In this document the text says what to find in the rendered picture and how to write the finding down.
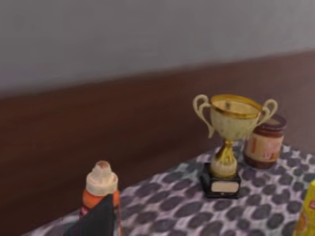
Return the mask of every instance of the gray wall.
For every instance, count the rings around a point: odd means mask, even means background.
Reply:
[[[307,48],[314,0],[0,1],[2,92]]]

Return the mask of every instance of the wooden panel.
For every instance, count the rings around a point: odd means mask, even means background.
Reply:
[[[193,112],[201,93],[278,100],[289,121],[286,141],[312,151],[314,64],[308,52],[1,100],[1,235],[20,235],[77,209],[86,174],[100,159],[112,163],[124,188],[220,144],[207,139]]]

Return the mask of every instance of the dark jar lid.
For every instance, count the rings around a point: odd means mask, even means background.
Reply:
[[[274,114],[269,120],[265,123],[258,126],[257,130],[264,130],[264,131],[283,131],[286,127],[286,120],[279,116],[278,114]]]

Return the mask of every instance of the glass jar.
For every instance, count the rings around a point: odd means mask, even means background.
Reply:
[[[244,161],[257,169],[271,168],[280,155],[285,127],[286,120],[277,114],[256,127],[245,140]]]

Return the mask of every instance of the yellow container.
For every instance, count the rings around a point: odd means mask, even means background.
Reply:
[[[315,180],[307,191],[293,236],[315,236]]]

